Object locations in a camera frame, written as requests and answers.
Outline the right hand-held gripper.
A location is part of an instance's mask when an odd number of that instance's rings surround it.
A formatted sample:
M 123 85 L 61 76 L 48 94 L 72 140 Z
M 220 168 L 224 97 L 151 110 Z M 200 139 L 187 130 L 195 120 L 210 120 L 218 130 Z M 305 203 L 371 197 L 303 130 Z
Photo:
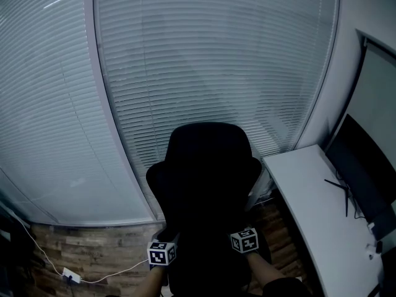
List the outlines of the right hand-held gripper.
M 246 228 L 243 231 L 230 234 L 231 246 L 242 254 L 255 251 L 259 248 L 259 240 L 255 228 Z

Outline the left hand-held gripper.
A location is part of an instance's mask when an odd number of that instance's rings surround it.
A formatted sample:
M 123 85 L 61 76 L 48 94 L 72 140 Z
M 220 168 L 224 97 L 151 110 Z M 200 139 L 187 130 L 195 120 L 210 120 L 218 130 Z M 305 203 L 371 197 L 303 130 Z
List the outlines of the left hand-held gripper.
M 147 244 L 148 262 L 152 266 L 169 266 L 175 259 L 180 233 L 157 232 Z

